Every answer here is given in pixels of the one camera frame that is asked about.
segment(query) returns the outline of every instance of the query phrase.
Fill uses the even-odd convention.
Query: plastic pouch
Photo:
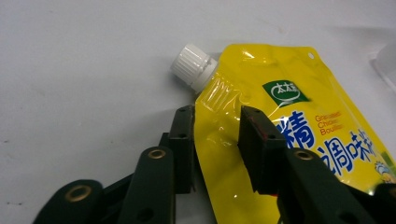
[[[219,65],[189,51],[177,60],[193,63],[176,61],[173,69],[199,74],[198,81],[182,77],[197,91],[205,85],[195,102],[194,139],[218,223],[279,220],[276,197],[253,192],[239,154],[241,105],[263,111],[288,147],[317,153],[340,181],[367,193],[395,182],[392,158],[314,49],[231,45]]]

